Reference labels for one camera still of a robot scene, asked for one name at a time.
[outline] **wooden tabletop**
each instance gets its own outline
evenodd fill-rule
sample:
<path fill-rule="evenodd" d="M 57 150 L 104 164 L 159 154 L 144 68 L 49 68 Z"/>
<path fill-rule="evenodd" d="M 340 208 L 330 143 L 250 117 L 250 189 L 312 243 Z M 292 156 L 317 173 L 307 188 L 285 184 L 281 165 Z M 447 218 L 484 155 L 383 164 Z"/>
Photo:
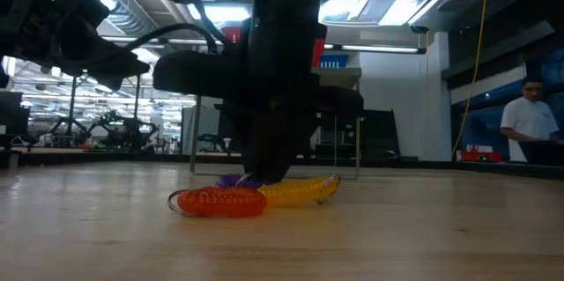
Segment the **wooden tabletop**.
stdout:
<path fill-rule="evenodd" d="M 184 218 L 168 195 L 215 181 L 188 170 L 121 162 L 0 176 L 2 280 L 564 279 L 564 182 L 363 169 L 324 206 Z"/>

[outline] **yellow cable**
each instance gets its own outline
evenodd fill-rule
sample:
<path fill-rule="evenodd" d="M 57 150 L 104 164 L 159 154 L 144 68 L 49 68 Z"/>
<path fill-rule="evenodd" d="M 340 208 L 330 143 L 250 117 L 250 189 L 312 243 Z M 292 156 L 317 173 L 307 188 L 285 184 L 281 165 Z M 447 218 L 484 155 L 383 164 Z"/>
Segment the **yellow cable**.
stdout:
<path fill-rule="evenodd" d="M 484 24 L 486 23 L 486 4 L 487 4 L 487 0 L 484 0 L 484 6 L 482 7 L 482 21 L 479 26 L 478 51 L 476 53 L 476 66 L 474 67 L 474 77 L 472 79 L 470 94 L 468 95 L 468 100 L 466 101 L 466 109 L 464 110 L 464 116 L 462 119 L 462 125 L 460 126 L 460 132 L 458 133 L 458 139 L 456 140 L 455 146 L 452 148 L 452 153 L 450 154 L 451 156 L 455 155 L 456 148 L 460 144 L 460 140 L 462 140 L 464 125 L 466 124 L 466 117 L 468 117 L 468 112 L 470 111 L 470 102 L 472 95 L 474 94 L 474 86 L 476 84 L 476 79 L 478 78 L 479 56 L 482 51 L 482 39 L 484 38 Z"/>

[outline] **man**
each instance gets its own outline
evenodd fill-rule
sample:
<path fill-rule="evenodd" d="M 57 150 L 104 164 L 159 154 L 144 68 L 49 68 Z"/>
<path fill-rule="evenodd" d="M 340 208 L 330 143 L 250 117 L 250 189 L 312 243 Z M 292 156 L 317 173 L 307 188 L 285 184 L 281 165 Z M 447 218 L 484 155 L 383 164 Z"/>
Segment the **man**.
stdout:
<path fill-rule="evenodd" d="M 528 76 L 523 80 L 523 97 L 505 106 L 501 118 L 501 134 L 509 138 L 511 161 L 527 162 L 519 141 L 553 140 L 564 144 L 557 136 L 558 124 L 552 110 L 540 101 L 543 79 Z"/>

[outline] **ceiling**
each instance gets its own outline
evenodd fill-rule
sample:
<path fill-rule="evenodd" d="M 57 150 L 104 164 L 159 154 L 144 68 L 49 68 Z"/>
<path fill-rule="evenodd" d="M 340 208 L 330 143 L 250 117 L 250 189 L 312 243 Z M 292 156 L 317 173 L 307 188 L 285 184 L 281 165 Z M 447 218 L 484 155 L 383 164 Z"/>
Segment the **ceiling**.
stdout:
<path fill-rule="evenodd" d="M 206 11 L 210 16 L 225 15 L 231 16 L 231 20 L 216 21 L 219 26 L 239 25 L 252 12 L 253 0 L 238 0 L 236 3 L 208 3 Z M 429 0 L 415 0 L 411 5 L 420 6 Z M 435 3 L 433 7 L 415 23 L 417 26 L 428 26 L 432 31 L 451 31 L 459 28 L 472 26 L 479 22 L 481 0 L 471 0 L 470 4 L 463 10 L 452 11 L 449 13 L 437 11 L 437 6 L 441 1 Z M 490 13 L 495 13 L 514 0 L 490 0 Z M 391 0 L 390 10 L 396 9 L 396 13 L 405 14 L 402 10 L 400 0 Z M 180 22 L 198 23 L 197 14 L 190 7 L 171 3 L 167 0 L 106 0 L 112 6 L 117 6 L 117 12 L 111 15 L 99 27 L 99 34 L 102 36 L 136 36 L 150 32 L 156 28 L 172 25 Z M 354 1 L 354 6 L 358 8 L 359 0 Z M 377 7 L 379 2 L 370 3 Z M 328 43 L 340 44 L 381 44 L 390 46 L 418 46 L 420 38 L 412 33 L 405 23 L 397 26 L 382 27 L 380 20 L 375 20 L 371 15 L 371 9 L 365 9 L 357 19 L 346 20 L 339 26 L 330 26 Z M 398 16 L 389 17 L 393 24 Z M 361 20 L 362 24 L 355 24 L 354 21 Z M 179 32 L 173 34 L 177 38 L 194 37 L 191 32 Z M 142 48 L 137 51 L 144 62 L 156 63 L 159 54 L 166 53 L 173 48 L 151 47 Z M 33 106 L 33 118 L 38 121 L 58 119 L 62 115 L 68 114 L 69 96 L 71 95 L 72 78 L 61 74 L 59 70 L 52 70 L 50 74 L 41 73 L 41 69 L 34 63 L 17 61 L 13 79 L 15 90 L 25 93 L 25 101 Z M 135 78 L 126 79 L 120 92 L 109 92 L 100 89 L 95 80 L 89 78 L 77 89 L 76 113 L 77 118 L 84 123 L 91 121 L 96 115 L 103 114 L 110 109 L 118 110 L 120 115 L 133 116 L 132 100 L 135 97 L 137 80 Z M 144 75 L 141 79 L 140 90 L 140 109 L 139 117 L 148 121 L 151 116 L 160 115 L 165 118 L 169 130 L 177 130 L 181 122 L 182 107 L 193 106 L 194 97 L 191 95 L 180 95 L 170 92 L 160 92 L 152 88 L 152 76 Z"/>

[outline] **white shirt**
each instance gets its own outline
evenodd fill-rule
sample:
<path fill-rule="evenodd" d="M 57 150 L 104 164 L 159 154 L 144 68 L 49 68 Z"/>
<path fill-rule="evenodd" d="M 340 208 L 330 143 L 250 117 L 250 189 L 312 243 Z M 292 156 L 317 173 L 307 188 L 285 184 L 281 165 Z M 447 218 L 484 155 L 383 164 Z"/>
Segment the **white shirt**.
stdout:
<path fill-rule="evenodd" d="M 550 135 L 558 131 L 558 124 L 545 102 L 531 102 L 522 97 L 505 106 L 501 128 L 511 128 L 525 136 L 549 140 Z M 509 156 L 511 161 L 527 162 L 519 143 L 513 139 L 509 139 Z"/>

